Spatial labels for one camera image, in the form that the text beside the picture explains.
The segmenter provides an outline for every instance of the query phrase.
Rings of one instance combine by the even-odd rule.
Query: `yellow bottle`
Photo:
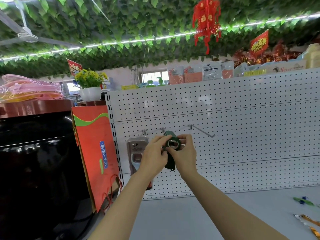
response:
[[[320,45],[310,44],[303,56],[306,60],[306,68],[318,68],[320,67]]]

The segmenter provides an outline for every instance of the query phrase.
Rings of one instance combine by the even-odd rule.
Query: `pegboard hook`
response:
[[[206,134],[207,136],[209,136],[209,137],[211,137],[211,138],[213,138],[213,137],[216,136],[216,135],[209,135],[207,132],[204,132],[202,129],[199,129],[199,128],[196,127],[194,124],[190,124],[190,125],[188,125],[188,126],[190,126],[190,129],[191,129],[191,130],[192,130],[192,127],[194,127],[194,128],[196,128],[197,130],[201,131],[202,133]]]

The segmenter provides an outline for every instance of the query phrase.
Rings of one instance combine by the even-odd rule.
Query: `forearm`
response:
[[[225,240],[288,240],[236,204],[200,174],[190,174],[183,180]]]
[[[105,217],[88,240],[127,240],[150,179],[143,173],[133,174]]]

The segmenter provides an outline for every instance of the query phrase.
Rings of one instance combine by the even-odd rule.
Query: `strip light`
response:
[[[239,28],[239,27],[248,27],[248,26],[255,26],[255,25],[259,25],[259,24],[263,24],[263,23],[275,23],[275,22],[289,22],[292,20],[301,20],[301,19],[317,19],[320,18],[320,13],[315,13],[315,14],[311,14],[311,15],[303,15],[303,16],[298,16],[298,17],[289,17],[289,18],[283,18],[283,19],[278,19],[278,20],[268,20],[266,22],[254,22],[254,23],[248,23],[248,24],[244,24],[244,25],[235,25],[232,26],[232,28]],[[164,40],[164,39],[170,39],[170,38],[174,38],[174,37],[181,37],[181,36],[186,36],[186,35],[194,35],[196,32],[188,32],[188,33],[179,33],[179,34],[175,34],[175,35],[169,35],[169,36],[162,36],[162,37],[156,37],[154,39],[141,39],[141,40],[126,40],[126,41],[122,41],[120,42],[121,44],[129,44],[129,43],[137,43],[137,42],[147,42],[147,41],[156,41],[156,40]],[[102,44],[90,44],[85,46],[84,48],[92,48],[92,47],[97,47],[97,46],[107,46],[107,45],[116,45],[118,44],[117,42],[112,42],[112,43],[102,43]],[[9,61],[9,60],[19,60],[21,58],[24,57],[28,57],[28,56],[41,56],[41,55],[46,55],[46,54],[54,54],[54,53],[60,53],[60,52],[65,52],[65,51],[74,51],[74,50],[79,50],[82,49],[81,47],[73,47],[73,48],[69,48],[69,49],[59,49],[59,50],[52,50],[52,51],[48,51],[48,52],[41,52],[41,53],[34,53],[34,54],[28,54],[25,56],[12,56],[12,57],[6,57],[6,58],[0,58],[0,62],[1,61]]]

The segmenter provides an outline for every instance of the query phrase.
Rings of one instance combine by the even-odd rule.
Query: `potted plant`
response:
[[[101,98],[101,87],[104,78],[108,78],[104,72],[97,73],[83,69],[75,75],[74,79],[80,86],[79,93],[84,102],[97,101]]]

